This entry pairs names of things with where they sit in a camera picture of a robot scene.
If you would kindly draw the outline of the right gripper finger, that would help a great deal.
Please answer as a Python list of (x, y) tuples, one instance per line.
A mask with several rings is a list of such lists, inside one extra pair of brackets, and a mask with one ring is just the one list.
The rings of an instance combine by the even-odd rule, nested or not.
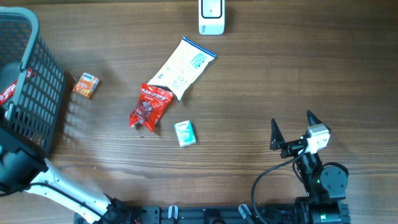
[(321, 122), (310, 110), (307, 111), (309, 127), (307, 131), (331, 131), (331, 129)]
[(270, 150), (276, 151), (282, 149), (285, 144), (285, 139), (275, 121), (271, 119), (271, 139), (270, 139)]

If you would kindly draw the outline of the cream snack pouch blue seal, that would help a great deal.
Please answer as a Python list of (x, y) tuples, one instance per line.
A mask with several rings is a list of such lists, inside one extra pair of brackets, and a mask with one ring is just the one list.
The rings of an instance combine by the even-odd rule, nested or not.
[(148, 84), (168, 88), (180, 101), (189, 86), (215, 58), (214, 52), (182, 37), (172, 55)]

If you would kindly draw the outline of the red snack bag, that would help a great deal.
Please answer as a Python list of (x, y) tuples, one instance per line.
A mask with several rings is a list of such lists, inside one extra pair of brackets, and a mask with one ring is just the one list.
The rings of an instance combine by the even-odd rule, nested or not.
[(129, 116), (129, 126), (141, 124), (153, 133), (156, 123), (173, 97), (171, 91), (142, 83), (137, 105)]

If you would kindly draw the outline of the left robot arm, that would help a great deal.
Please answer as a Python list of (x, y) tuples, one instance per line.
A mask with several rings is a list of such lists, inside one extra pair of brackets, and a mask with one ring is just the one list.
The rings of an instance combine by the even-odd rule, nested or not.
[(116, 198), (94, 192), (60, 172), (40, 146), (15, 133), (1, 108), (1, 196), (28, 192), (57, 202), (87, 223), (131, 223), (132, 212)]

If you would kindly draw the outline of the orange tissue pack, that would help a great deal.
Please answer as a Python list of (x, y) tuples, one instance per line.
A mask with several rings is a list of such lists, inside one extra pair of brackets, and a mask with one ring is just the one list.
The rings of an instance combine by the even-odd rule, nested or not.
[(99, 78), (89, 73), (83, 73), (72, 92), (89, 99), (100, 82)]

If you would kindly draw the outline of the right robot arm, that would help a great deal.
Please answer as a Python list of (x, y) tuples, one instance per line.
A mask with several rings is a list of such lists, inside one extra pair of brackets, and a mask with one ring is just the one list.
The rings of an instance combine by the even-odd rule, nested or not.
[(285, 141), (276, 121), (271, 120), (270, 148), (281, 151), (281, 158), (292, 157), (292, 166), (307, 195), (297, 197), (293, 204), (273, 205), (264, 209), (270, 223), (339, 223), (351, 222), (346, 198), (348, 169), (337, 162), (323, 163), (318, 152), (327, 147), (331, 129), (311, 111), (309, 126), (295, 141)]

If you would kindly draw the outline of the teal tissue pack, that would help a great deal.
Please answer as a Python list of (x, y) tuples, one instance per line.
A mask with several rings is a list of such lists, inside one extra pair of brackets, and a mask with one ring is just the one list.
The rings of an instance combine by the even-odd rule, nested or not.
[(180, 147), (189, 146), (196, 143), (196, 137), (190, 120), (182, 121), (174, 125)]

